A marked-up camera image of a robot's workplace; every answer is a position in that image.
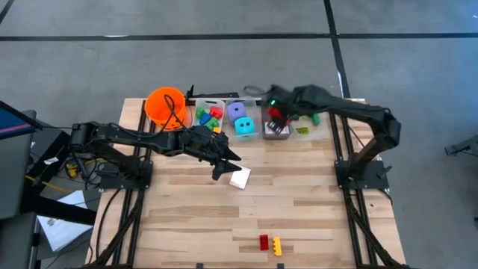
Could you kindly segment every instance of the floor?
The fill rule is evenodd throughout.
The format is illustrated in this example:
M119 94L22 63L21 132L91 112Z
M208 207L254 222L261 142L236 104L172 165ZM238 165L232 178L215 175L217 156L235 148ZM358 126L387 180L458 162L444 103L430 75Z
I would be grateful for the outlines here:
M324 3L332 6L340 54L329 38L158 40L161 34L329 33ZM393 166L388 177L408 264L478 263L478 166L469 155L444 153L444 146L478 133L476 1L0 0L3 5L2 100L33 108L56 126L116 122L125 97L145 97L164 85L220 93L246 84L314 83L340 96L339 69L347 77L345 93L389 107L403 124L400 145L383 158ZM123 35L138 38L114 41ZM78 38L45 38L62 36ZM101 38L78 41L85 36ZM50 269L81 266L87 248L61 256Z

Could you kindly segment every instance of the wooden table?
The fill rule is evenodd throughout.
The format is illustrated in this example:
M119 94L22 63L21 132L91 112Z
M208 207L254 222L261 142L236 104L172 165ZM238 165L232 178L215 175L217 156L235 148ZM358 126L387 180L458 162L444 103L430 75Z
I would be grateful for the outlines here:
M125 100L121 126L137 128L142 101ZM328 114L323 117L325 132L312 140L232 142L232 150L243 159L239 165L252 170L244 191L229 185L230 175L213 181L212 167L204 162L186 155L166 158L153 153L155 169L144 200L134 267L194 268L201 262L205 268L276 268L277 263L287 268L354 268L344 198L333 169L336 155L330 122ZM364 143L372 138L364 123L351 120L350 125ZM340 123L338 128L347 156ZM360 149L358 141L353 143ZM133 152L130 146L117 149ZM93 249L99 220L113 192L102 195ZM100 250L117 232L124 192L107 212ZM390 201L378 191L364 191L364 195L371 229L392 257L404 263ZM259 250L262 234L269 235L269 251ZM282 256L273 255L274 236L281 238ZM129 238L128 233L122 262Z

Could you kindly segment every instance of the computer screen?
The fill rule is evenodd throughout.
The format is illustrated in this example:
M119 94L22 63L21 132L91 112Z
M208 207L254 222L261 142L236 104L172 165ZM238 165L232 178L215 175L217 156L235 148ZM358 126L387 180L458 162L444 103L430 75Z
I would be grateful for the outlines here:
M0 140L35 132L41 128L35 120L0 101Z

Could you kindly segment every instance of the orange basket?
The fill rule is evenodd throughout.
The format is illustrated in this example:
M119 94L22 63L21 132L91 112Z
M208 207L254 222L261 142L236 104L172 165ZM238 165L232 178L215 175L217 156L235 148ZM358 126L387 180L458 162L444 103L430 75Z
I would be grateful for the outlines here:
M148 96L146 104L144 105L144 110L148 118L154 121L160 128L166 124L167 119L171 115L171 110L164 100L164 95L166 94L173 99L174 113L182 122L186 120L186 99L182 92L173 87L161 87ZM180 127L181 124L173 116L166 127L164 127L164 131L172 131Z

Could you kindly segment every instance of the blue toy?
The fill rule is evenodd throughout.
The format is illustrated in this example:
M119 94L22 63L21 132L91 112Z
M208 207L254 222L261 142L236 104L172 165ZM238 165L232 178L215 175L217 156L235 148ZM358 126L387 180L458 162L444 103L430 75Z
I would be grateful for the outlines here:
M201 120L199 120L199 124L200 125L205 125L206 123L208 123L208 121L211 119L211 115L209 113L204 113L202 116L201 116Z
M254 121L249 117L241 117L234 122L237 135L254 133Z

